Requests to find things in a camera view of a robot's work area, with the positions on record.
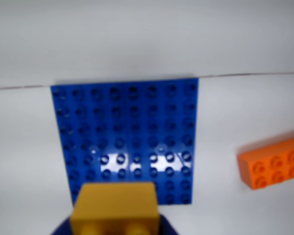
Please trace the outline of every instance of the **dark blue object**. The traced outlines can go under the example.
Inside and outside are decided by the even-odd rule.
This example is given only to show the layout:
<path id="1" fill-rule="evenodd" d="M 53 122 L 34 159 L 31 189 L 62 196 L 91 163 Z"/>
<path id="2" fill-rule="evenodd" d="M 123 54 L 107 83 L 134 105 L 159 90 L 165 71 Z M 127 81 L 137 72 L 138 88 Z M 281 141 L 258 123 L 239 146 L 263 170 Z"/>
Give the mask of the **dark blue object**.
<path id="1" fill-rule="evenodd" d="M 124 181 L 191 203 L 197 91 L 197 78 L 52 86 L 73 203 L 85 182 Z"/>
<path id="2" fill-rule="evenodd" d="M 70 225 L 70 218 L 64 220 L 51 235 L 73 235 Z M 163 215 L 160 215 L 159 235 L 178 235 Z"/>

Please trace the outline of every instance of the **white wall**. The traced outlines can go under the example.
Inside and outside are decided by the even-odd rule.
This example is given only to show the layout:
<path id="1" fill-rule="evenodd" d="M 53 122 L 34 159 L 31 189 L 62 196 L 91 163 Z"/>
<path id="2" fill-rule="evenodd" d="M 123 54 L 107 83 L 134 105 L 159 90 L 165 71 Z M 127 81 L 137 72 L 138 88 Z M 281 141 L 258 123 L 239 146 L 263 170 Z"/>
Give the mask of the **white wall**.
<path id="1" fill-rule="evenodd" d="M 0 0 L 0 86 L 294 71 L 294 0 Z M 294 130 L 294 75 L 200 80 L 193 204 L 179 233 L 294 234 L 294 180 L 251 191 L 236 153 Z M 0 235 L 49 234 L 72 210 L 48 87 L 0 91 Z"/>
<path id="2" fill-rule="evenodd" d="M 0 0 L 0 86 L 294 71 L 294 0 Z"/>

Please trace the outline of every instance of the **yellow brick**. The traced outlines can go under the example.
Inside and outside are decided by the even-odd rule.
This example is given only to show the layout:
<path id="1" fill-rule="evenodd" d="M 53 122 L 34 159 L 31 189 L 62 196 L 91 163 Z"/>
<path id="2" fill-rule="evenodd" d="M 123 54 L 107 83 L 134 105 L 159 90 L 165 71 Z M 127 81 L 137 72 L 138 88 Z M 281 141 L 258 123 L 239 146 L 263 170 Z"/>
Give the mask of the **yellow brick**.
<path id="1" fill-rule="evenodd" d="M 71 215 L 74 235 L 157 235 L 153 183 L 84 184 Z"/>

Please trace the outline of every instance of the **orange lego brick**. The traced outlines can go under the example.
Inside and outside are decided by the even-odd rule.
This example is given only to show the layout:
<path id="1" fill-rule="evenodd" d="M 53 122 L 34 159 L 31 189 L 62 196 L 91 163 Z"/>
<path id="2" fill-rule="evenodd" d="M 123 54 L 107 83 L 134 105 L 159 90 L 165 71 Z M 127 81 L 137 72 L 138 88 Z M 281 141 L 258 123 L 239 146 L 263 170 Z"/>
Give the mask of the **orange lego brick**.
<path id="1" fill-rule="evenodd" d="M 294 178 L 294 138 L 238 156 L 241 179 L 251 189 Z"/>
<path id="2" fill-rule="evenodd" d="M 157 235 L 153 183 L 84 184 L 70 217 L 74 235 Z"/>

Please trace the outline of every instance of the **blue baseplate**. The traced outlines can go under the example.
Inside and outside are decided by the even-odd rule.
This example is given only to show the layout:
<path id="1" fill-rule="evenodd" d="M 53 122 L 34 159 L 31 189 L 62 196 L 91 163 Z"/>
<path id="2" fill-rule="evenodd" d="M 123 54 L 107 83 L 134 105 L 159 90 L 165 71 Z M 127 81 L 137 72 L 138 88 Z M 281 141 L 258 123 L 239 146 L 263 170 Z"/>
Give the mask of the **blue baseplate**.
<path id="1" fill-rule="evenodd" d="M 75 202 L 85 182 L 152 181 L 192 202 L 198 78 L 51 87 Z"/>

